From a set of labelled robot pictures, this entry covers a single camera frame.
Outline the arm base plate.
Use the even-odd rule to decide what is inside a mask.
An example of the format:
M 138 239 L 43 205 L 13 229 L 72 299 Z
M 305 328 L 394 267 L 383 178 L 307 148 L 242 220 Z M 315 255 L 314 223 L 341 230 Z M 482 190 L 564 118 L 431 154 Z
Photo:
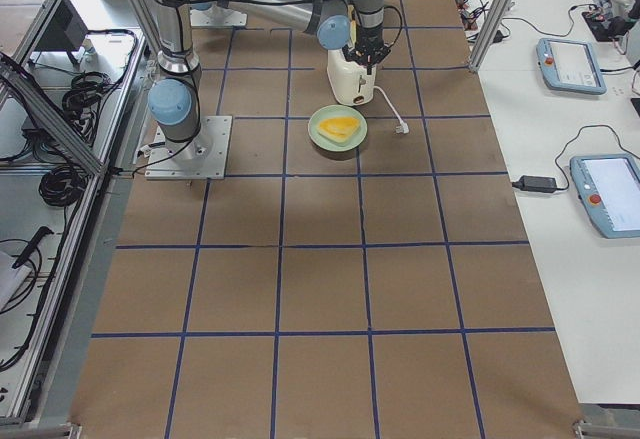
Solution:
M 208 9 L 192 7 L 190 21 L 193 28 L 199 29 L 245 28 L 247 15 L 232 9 L 211 5 Z
M 231 116 L 204 116 L 193 142 L 173 157 L 181 146 L 167 142 L 157 126 L 154 140 L 164 145 L 151 150 L 151 165 L 145 168 L 145 177 L 149 180 L 223 179 L 231 128 Z

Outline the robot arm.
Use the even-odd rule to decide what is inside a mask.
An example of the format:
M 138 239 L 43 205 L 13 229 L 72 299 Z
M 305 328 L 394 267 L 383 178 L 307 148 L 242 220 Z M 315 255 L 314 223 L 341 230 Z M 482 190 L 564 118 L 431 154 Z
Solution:
M 163 42 L 162 68 L 171 76 L 198 65 L 187 23 L 191 6 L 256 15 L 317 38 L 328 52 L 327 74 L 338 103 L 361 106 L 374 95 L 376 68 L 390 52 L 383 39 L 384 0 L 155 0 Z

